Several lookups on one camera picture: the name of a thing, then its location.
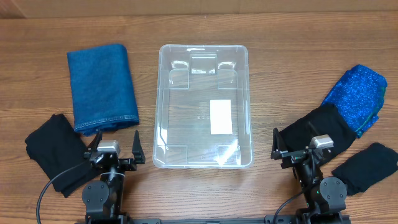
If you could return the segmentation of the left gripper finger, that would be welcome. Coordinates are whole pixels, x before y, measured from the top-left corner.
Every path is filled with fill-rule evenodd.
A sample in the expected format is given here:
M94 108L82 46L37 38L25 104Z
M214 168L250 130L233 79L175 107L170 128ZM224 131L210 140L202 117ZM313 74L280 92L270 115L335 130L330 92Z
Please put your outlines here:
M96 134L95 138L87 146L87 149L86 149L86 151L85 151L85 153L83 155L84 159L89 159L94 152L98 151L97 150L98 144L102 140L102 137L103 137L103 132L102 131L98 131L98 133Z
M136 164L145 164L146 163L146 157L145 157L144 151L141 146L141 141L140 141L138 130L136 130L134 133L132 154L134 156L134 160L135 160Z

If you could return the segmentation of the clear plastic storage bin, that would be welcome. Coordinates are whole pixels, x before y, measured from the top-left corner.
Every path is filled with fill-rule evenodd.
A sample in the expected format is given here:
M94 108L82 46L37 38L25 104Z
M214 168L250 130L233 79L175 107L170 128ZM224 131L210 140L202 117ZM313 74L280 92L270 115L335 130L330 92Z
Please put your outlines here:
M211 134L211 100L231 100L232 134ZM253 164L245 46L160 48L152 160L162 169L245 169Z

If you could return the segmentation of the large black cloth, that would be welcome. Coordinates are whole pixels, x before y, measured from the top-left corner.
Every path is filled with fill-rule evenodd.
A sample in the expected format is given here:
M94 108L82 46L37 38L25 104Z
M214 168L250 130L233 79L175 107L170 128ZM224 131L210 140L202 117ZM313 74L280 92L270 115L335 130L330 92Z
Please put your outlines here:
M288 151L305 149L315 136L329 135L334 144L330 154L319 162L320 166L347 150L356 139L356 133L351 130L333 104L319 106L279 133Z

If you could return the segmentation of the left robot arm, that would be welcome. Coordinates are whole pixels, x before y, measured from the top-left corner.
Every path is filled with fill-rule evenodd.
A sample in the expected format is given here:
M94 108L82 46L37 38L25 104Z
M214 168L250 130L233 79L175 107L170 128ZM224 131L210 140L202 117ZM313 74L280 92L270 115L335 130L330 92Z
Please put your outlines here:
M134 172L137 165L145 164L139 132L134 133L132 158L120 158L117 140L103 140L100 131L89 144L84 158L99 171L99 180L89 182L82 193L86 207L85 223L132 223L127 212L122 212L124 178L126 172Z

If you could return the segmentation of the blue towel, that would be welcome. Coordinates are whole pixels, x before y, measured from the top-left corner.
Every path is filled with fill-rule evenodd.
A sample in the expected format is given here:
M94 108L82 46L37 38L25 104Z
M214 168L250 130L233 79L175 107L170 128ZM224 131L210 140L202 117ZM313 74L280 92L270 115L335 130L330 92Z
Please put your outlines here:
M109 44L67 53L74 130L85 136L139 124L127 49Z

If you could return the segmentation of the small black cloth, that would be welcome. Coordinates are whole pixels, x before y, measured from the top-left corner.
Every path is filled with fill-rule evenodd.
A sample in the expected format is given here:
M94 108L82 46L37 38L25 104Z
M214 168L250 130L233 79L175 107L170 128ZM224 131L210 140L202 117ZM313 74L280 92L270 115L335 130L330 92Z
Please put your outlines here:
M397 152L378 142L351 156L331 173L344 182L347 195L367 191L397 171Z

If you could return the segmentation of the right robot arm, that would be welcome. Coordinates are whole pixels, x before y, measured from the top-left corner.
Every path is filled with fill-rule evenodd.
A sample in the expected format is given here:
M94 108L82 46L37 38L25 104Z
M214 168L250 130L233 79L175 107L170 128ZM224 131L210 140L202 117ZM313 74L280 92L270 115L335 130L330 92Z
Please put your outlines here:
M266 223L350 223L346 209L347 189L339 178L324 177L319 163L329 154L333 141L329 135L315 136L309 145L299 151L289 151L277 128L273 129L271 159L281 160L281 168L293 169L301 191L284 202ZM294 215L280 216L280 211L303 195L307 206Z

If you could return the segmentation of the blue sparkly fabric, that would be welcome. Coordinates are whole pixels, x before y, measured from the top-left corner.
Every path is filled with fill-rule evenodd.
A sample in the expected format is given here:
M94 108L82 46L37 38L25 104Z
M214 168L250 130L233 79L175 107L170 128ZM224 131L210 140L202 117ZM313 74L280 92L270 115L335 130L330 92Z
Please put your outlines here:
M358 64L345 72L322 103L335 105L356 137L361 138L379 119L387 86L381 74Z

